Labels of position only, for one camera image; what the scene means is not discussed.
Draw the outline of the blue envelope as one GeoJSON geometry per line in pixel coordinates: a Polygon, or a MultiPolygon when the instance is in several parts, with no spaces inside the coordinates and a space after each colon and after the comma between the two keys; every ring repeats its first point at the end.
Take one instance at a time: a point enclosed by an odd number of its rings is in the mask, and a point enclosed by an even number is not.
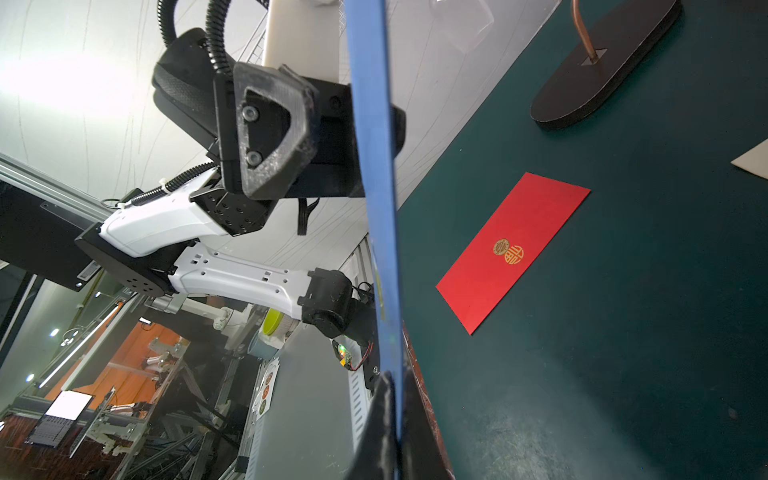
{"type": "Polygon", "coordinates": [[[346,1],[346,33],[359,162],[378,273],[380,365],[394,388],[395,435],[403,437],[405,352],[398,268],[395,129],[390,98],[386,3],[346,1]]]}

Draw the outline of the cream yellow envelope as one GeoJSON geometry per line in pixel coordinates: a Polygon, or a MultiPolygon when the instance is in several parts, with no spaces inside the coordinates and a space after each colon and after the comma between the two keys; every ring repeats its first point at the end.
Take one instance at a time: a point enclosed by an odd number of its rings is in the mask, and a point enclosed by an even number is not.
{"type": "Polygon", "coordinates": [[[732,160],[731,164],[757,177],[768,179],[768,140],[732,160]]]}

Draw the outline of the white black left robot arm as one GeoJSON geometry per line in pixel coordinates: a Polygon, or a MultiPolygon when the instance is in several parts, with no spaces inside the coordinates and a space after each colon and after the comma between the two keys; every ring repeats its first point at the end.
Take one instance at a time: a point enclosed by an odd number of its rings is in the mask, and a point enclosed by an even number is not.
{"type": "Polygon", "coordinates": [[[205,146],[209,161],[125,198],[77,246],[132,290],[153,298],[217,295],[275,309],[361,349],[380,372],[373,293],[337,270],[278,270],[203,244],[261,230],[279,201],[299,203],[299,234],[322,198],[364,194],[352,90],[287,67],[234,61],[220,34],[164,33],[152,84],[158,108],[205,146]]]}

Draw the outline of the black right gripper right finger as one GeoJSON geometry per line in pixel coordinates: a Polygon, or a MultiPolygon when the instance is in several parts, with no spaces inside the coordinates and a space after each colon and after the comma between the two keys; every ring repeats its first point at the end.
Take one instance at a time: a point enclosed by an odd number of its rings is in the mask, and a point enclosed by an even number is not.
{"type": "Polygon", "coordinates": [[[403,479],[452,479],[438,448],[417,380],[411,369],[407,369],[404,376],[404,415],[400,454],[403,479]]]}

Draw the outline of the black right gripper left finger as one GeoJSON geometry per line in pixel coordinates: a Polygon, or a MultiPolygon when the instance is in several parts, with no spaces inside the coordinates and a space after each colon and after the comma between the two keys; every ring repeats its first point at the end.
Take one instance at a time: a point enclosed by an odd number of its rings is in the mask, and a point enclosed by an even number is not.
{"type": "Polygon", "coordinates": [[[379,376],[366,424],[347,480],[394,480],[398,471],[395,388],[389,372],[379,376]]]}

